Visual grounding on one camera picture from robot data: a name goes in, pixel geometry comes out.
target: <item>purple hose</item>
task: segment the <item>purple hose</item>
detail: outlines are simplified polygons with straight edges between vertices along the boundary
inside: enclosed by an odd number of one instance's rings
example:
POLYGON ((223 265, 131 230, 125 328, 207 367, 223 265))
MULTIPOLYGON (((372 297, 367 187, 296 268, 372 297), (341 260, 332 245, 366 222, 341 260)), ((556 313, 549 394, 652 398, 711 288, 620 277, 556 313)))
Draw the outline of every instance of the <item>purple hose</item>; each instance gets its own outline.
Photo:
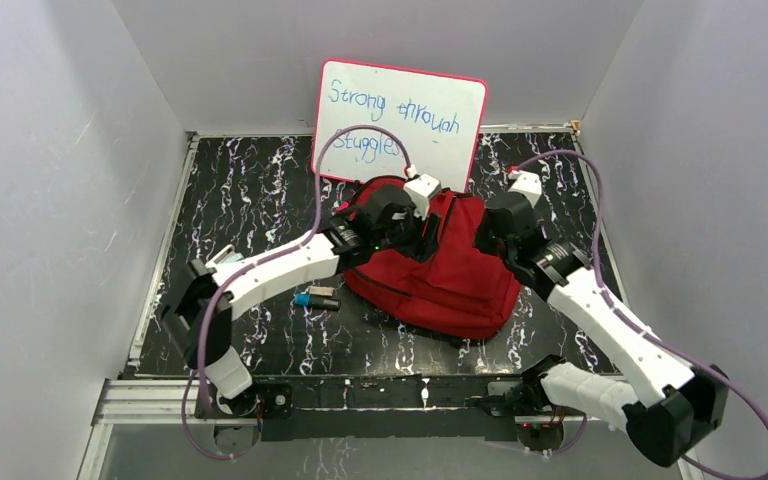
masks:
MULTIPOLYGON (((699 360, 696 360, 695 358, 691 357, 689 354, 679 350, 676 347, 673 347, 672 345, 667 345, 663 341, 661 341, 658 338, 655 338, 654 336, 650 335, 648 332, 645 332, 642 328, 640 328, 636 323, 634 323, 628 316, 622 312, 622 310, 616 308, 616 305, 614 304, 613 298, 611 298, 611 295, 608 291, 608 287, 605 286, 605 281, 602 279, 602 270, 601 270, 601 259, 599 257, 599 236, 600 232, 602 230, 602 211, 603 203, 602 203, 602 192, 604 189, 602 188, 602 177, 599 175, 599 171, 596 169, 596 165, 593 164, 590 159, 585 157, 584 155, 574 151, 574 150, 553 150, 551 152, 541 153, 540 155, 537 155, 536 157, 532 157, 524 162, 522 162, 518 169, 525 168, 527 165, 530 165, 534 162, 544 160, 549 157, 554 157, 557 155, 569 155, 575 158, 578 158, 582 162, 586 163, 588 167, 593 171, 593 176, 596 178, 596 190, 597 190, 597 200, 596 200, 596 226, 593 228, 593 243, 591 244, 591 250, 593 251, 593 270, 596 274, 596 284, 599 286, 601 290, 602 298, 605 300, 605 303, 608 304, 609 307, 614 311, 614 314, 622 320, 623 323, 625 323, 628 328, 632 329, 638 334, 641 334, 643 338, 649 341, 649 343, 666 350, 670 352, 671 354, 684 359, 685 361, 691 363, 693 366, 698 368, 699 370, 705 372, 706 374, 716 378, 718 381, 722 382, 726 387, 728 387, 732 392, 735 393, 738 397, 743 399, 744 402, 749 406, 749 408, 752 409, 753 412, 755 412, 755 415, 758 416, 758 419, 761 420, 761 423, 764 424, 764 428, 767 429, 768 432, 768 416, 764 412, 764 410, 761 409, 761 406, 758 405, 758 402, 753 399, 749 393, 747 393, 745 390, 740 388, 739 386, 735 385, 731 380, 726 378, 725 375, 721 374, 720 372, 714 370, 713 368, 709 367, 708 365, 700 362, 699 360)), ((736 477, 734 475, 729 475, 727 473, 722 473, 717 470, 714 470, 710 467, 706 467, 705 465, 701 465, 696 460, 693 460, 692 458, 687 457, 686 455, 682 457, 684 461, 687 463, 693 465, 694 467, 698 468, 699 470, 702 470, 703 472, 713 475, 718 478, 722 478, 724 480, 768 480, 768 471, 767 473, 760 475, 758 477, 736 477)))
MULTIPOLYGON (((316 213, 314 214, 313 226, 310 228, 310 231, 307 233, 304 239, 302 239, 301 243, 298 243, 291 247, 287 247, 275 253, 267 255, 256 262, 251 262, 246 264, 241 269, 231 274, 231 276, 228 277, 228 279, 225 280, 225 282, 223 282, 222 285, 220 285, 219 288, 216 289, 216 292, 213 294, 213 296, 210 297, 210 302, 208 302, 207 308, 204 311, 204 319, 202 320, 201 330, 199 331, 198 350, 196 352, 196 367, 197 367, 198 377, 199 377, 198 378, 199 401, 204 407, 205 412, 207 412, 208 414, 211 412, 212 407, 210 404, 210 396, 207 393, 208 391, 207 380, 206 380, 207 375, 205 375, 205 372, 204 372, 204 369, 207 366, 207 332, 210 330, 210 322, 211 320, 213 320, 213 313, 216 311, 216 305, 219 303, 219 299, 222 297, 222 294, 225 293, 225 290, 228 289, 228 286, 231 285, 231 283, 233 283, 236 279, 245 275, 246 272, 248 272, 252 268, 258 265, 263 265, 264 263, 275 260, 276 258, 283 257, 284 255, 287 255, 289 253, 295 252, 296 250, 299 250, 305 245, 307 245, 308 243, 310 243, 310 241, 316 235, 316 231, 319 230, 319 222, 322 217, 322 198, 320 196, 320 180, 319 180, 319 177, 320 177, 319 172, 321 171, 321 167, 322 167, 322 159, 325 157, 325 152, 328 151, 331 145, 335 141, 337 141, 338 138, 340 138, 342 135, 345 135, 346 133, 353 132, 355 130, 374 130, 376 132, 387 135, 388 137, 393 139, 393 142, 396 144, 396 146, 399 147, 399 150, 401 150, 402 154, 405 156, 406 167, 407 168, 411 167, 408 151, 405 148, 405 145, 402 143, 402 141, 396 138, 395 135, 393 135, 386 129, 383 129, 375 125, 354 125, 351 127, 344 128, 342 130, 337 131, 337 133, 332 135, 331 138, 329 138, 325 142, 325 144, 322 146, 322 150, 319 152, 319 156, 316 158, 316 169, 313 174, 313 191, 316 194, 316 201, 314 202, 314 204, 316 205, 316 213)), ((187 397, 187 393, 189 392, 189 386, 192 384, 192 380, 193 380, 192 375, 190 375, 190 382, 187 384, 187 389, 185 390, 186 393, 184 394, 184 399, 181 405, 181 417, 184 423, 184 430, 187 433, 187 438, 189 438, 193 446, 202 454, 214 459, 230 460, 233 456, 217 458, 216 455, 210 452, 207 452, 205 449, 203 449, 200 445, 198 445, 195 442, 195 439, 193 438, 192 433, 190 432, 190 429, 189 429, 189 426, 187 425, 187 420, 186 420, 186 402, 187 402, 186 397, 187 397)))

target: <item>purple cable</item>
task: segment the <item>purple cable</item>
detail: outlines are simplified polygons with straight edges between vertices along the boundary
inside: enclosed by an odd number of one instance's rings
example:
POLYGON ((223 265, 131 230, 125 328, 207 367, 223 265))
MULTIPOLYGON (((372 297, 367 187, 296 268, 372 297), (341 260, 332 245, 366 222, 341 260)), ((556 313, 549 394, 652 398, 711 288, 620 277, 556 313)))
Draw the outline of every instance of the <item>purple cable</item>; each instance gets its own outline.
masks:
MULTIPOLYGON (((393 135, 386 129, 375 126, 375 125, 354 125, 351 127, 344 128, 342 130, 337 131, 337 133, 332 135, 331 138, 329 138, 325 142, 325 145, 323 145, 322 147, 322 151, 319 152, 319 156, 316 158, 316 169, 313 174, 313 191, 316 193, 316 201, 314 202, 314 204, 316 205, 316 213, 314 214, 313 226, 310 228, 310 231, 307 233, 304 239, 302 239, 301 243, 298 243, 291 247, 287 247, 285 249, 282 249, 275 253, 267 255, 257 262, 246 264, 241 269, 231 274, 231 276, 228 277, 228 279, 225 280, 225 282, 223 282, 222 285, 220 285, 219 288, 216 289, 216 292, 213 294, 213 296, 210 297, 210 302, 208 302, 207 308, 204 311, 204 319, 202 320, 201 330, 199 332, 198 350, 196 352, 196 367, 197 367, 197 372, 199 377, 198 378, 198 381, 199 381, 198 396, 199 396, 199 401, 204 407, 206 413, 209 414, 212 410, 212 407, 210 404, 210 396, 207 393, 207 390, 208 390, 207 381, 206 381, 207 375, 204 372, 204 369, 207 366, 207 332, 208 330, 210 330, 210 322, 211 320, 213 320, 213 313, 216 311, 216 305, 219 303, 219 299, 222 297, 222 294, 225 293, 225 290, 228 289, 228 286, 231 285, 231 283, 233 283, 236 279, 245 275, 252 268, 258 265, 263 265, 264 263, 267 263, 267 262, 271 262, 272 260, 283 257, 284 255, 287 255, 289 253, 295 252, 296 250, 301 249, 302 247, 310 243, 311 240, 313 240, 313 237, 316 235, 316 231, 319 230, 319 222, 322 216, 322 198, 320 196, 321 188, 320 188, 320 180, 319 180, 319 177, 320 177, 319 172, 322 167, 322 159, 325 157, 325 152, 328 151, 331 145, 335 141, 337 141, 338 138, 340 138, 342 135, 345 135, 346 133, 353 132, 355 130, 374 130, 376 132, 387 135, 393 140, 393 142, 396 144, 396 146, 399 147, 399 150, 401 150, 402 154, 405 156, 405 165, 407 166, 407 168, 411 167, 408 151, 405 148, 405 145, 402 143, 402 141, 396 138, 395 135, 393 135)), ((189 385, 192 384, 192 380, 193 380, 193 377, 192 375, 190 375, 190 382, 187 386, 187 389, 185 390, 184 399, 181 402, 181 416, 184 423, 184 430, 187 433, 187 438, 190 439, 190 442, 199 452, 201 452, 202 454, 210 458, 216 459, 217 458, 216 455, 210 452, 207 452, 194 441, 192 433, 189 430, 189 426, 187 426, 187 420, 186 420, 187 392, 189 391, 189 385)), ((233 456, 219 457, 218 459, 230 460, 231 458, 233 458, 233 456)))
MULTIPOLYGON (((700 362, 699 360, 696 360, 695 358, 691 357, 690 354, 685 353, 681 350, 679 350, 676 347, 673 347, 672 345, 668 345, 661 341, 658 338, 655 338, 654 336, 650 335, 648 332, 645 332, 641 327, 639 327, 636 323, 634 323, 628 316, 622 312, 622 310, 619 310, 616 308, 616 305, 614 304, 613 298, 611 298, 611 295, 608 291, 608 287, 605 286, 605 281, 602 279, 602 270, 601 270, 601 259, 599 256, 599 236, 602 229, 602 210, 603 210, 603 203, 602 203, 602 192, 604 189, 602 188, 602 177, 599 175, 599 171, 596 169, 596 165, 593 164, 590 159, 585 157, 584 155, 574 151, 574 150, 553 150, 551 152, 541 153, 540 155, 537 155, 535 157, 532 157, 524 162, 522 162, 517 169, 525 168, 527 165, 530 165, 534 162, 544 160, 548 157, 554 157, 557 155, 569 155, 572 157, 575 157, 582 162, 586 163, 588 167, 593 171, 593 176, 596 179, 596 189, 597 189, 597 200, 596 200, 596 226, 593 228, 593 243, 591 244, 591 250, 593 252, 593 270, 596 274, 596 284, 599 286, 599 289, 601 291, 602 298, 605 300, 605 303, 608 304, 609 307, 614 311, 614 314, 622 320, 623 323, 625 323, 629 328, 631 328, 636 333, 640 334, 645 338, 649 343, 666 350, 670 352, 671 354, 684 359, 685 361, 691 363, 693 366, 698 368, 699 370, 705 372, 706 374, 716 378, 718 381, 722 382, 726 387, 728 387, 732 392, 735 393, 738 397, 740 397, 744 402, 746 402, 746 405, 749 406, 749 408, 752 409, 753 412, 755 412, 755 415, 758 416, 758 419, 761 420, 761 423, 764 424, 764 428, 767 429, 768 432, 768 416, 764 410, 761 409, 761 406, 758 405, 758 402, 756 402, 748 392, 740 388, 739 386, 735 385, 731 380, 726 378, 725 375, 721 374, 720 372, 714 370, 713 368, 709 367, 708 365, 705 365, 704 363, 700 362)), ((584 424, 581 425, 581 429, 576 434, 576 438, 573 439, 573 442, 570 442, 566 448, 569 448, 572 446, 575 440, 577 440, 578 436, 581 434, 581 431, 584 430, 584 424)), ((724 480, 768 480, 768 471, 767 473, 764 473, 763 475, 760 475, 758 477, 736 477, 734 475, 729 475, 727 473, 719 472, 717 470, 714 470, 710 467, 707 467, 705 465, 700 464, 696 460, 693 460, 692 458, 687 457, 687 455, 684 455, 682 457, 684 461, 687 463, 693 465, 694 467, 698 468, 699 470, 702 470, 703 472, 713 475, 717 478, 722 478, 724 480)))

